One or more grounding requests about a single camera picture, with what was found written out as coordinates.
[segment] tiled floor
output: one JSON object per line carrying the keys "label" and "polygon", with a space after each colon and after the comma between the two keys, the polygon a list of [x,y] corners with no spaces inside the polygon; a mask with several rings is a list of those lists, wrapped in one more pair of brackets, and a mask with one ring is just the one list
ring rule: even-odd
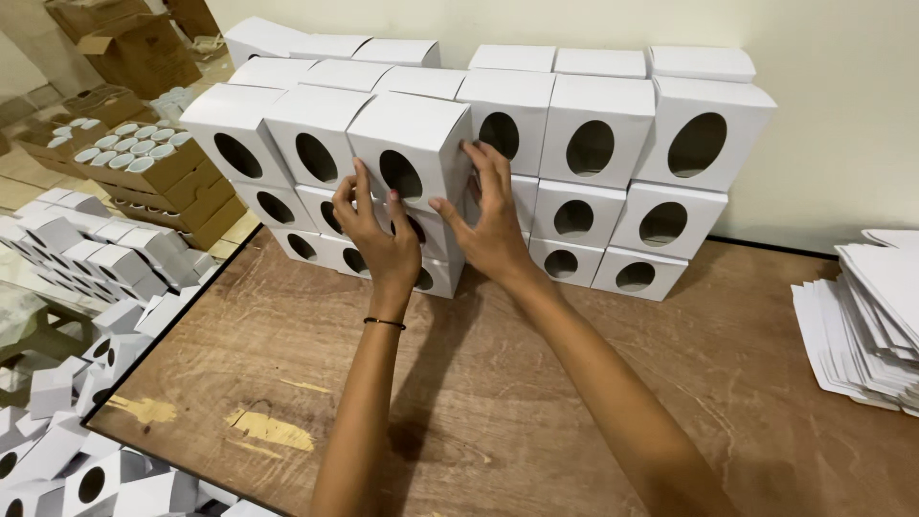
{"label": "tiled floor", "polygon": [[[212,85],[226,81],[233,75],[233,63],[230,55],[225,54],[213,63],[199,64],[203,77],[192,88],[196,94],[201,94]],[[55,113],[66,112],[61,106],[54,106],[42,110],[40,118],[49,118]],[[3,128],[6,137],[12,136],[24,129],[22,122]],[[92,179],[71,178],[64,174],[48,170],[12,142],[12,150],[0,156],[0,214],[12,214],[22,205],[35,199],[36,196],[54,187],[77,190],[93,194],[116,215],[121,215],[111,203],[108,194],[102,190]],[[258,225],[258,218],[249,211],[233,226],[223,238],[208,252],[216,259],[228,258],[234,250]],[[28,272],[29,264],[16,253],[6,247],[0,246],[0,281],[5,281],[26,287],[32,291],[46,294],[70,304],[76,304],[88,309],[88,312],[105,310],[107,304],[85,296],[71,293],[61,287],[49,285],[44,280]]]}

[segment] white wall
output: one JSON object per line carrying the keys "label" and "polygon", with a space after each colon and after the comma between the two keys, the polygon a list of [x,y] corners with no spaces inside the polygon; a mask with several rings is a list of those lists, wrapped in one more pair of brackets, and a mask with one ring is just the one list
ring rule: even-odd
{"label": "white wall", "polygon": [[919,2],[886,0],[209,0],[223,30],[260,16],[307,32],[641,49],[740,46],[779,108],[715,234],[832,252],[869,227],[919,228]]}
{"label": "white wall", "polygon": [[0,103],[48,84],[41,70],[3,32],[0,32],[0,70],[3,71],[0,74]]}

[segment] hand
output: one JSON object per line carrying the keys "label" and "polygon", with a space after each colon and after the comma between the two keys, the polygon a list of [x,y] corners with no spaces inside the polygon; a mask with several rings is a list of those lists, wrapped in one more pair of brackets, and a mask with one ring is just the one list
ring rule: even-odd
{"label": "hand", "polygon": [[479,170],[481,192],[475,178],[470,178],[470,189],[482,209],[482,217],[472,229],[450,201],[434,198],[428,204],[453,229],[459,247],[475,269],[505,289],[516,287],[521,282],[548,279],[533,263],[520,233],[511,192],[510,162],[484,142],[476,142],[475,145],[463,142],[460,145]]}
{"label": "hand", "polygon": [[[342,180],[338,191],[332,196],[332,204],[335,206],[332,215],[357,246],[370,269],[370,278],[373,280],[370,316],[401,322],[421,269],[418,236],[408,222],[408,215],[396,190],[390,190],[387,196],[396,235],[389,236],[383,232],[373,213],[370,175],[360,158],[354,159],[354,169],[357,175]],[[351,206],[355,198],[356,211]]]}

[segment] stack of paper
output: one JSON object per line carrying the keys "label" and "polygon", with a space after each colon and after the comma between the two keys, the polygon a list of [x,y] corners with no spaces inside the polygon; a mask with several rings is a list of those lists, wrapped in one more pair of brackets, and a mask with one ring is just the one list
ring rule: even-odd
{"label": "stack of paper", "polygon": [[836,281],[792,285],[821,388],[919,417],[919,232],[866,230],[890,247],[836,247]]}

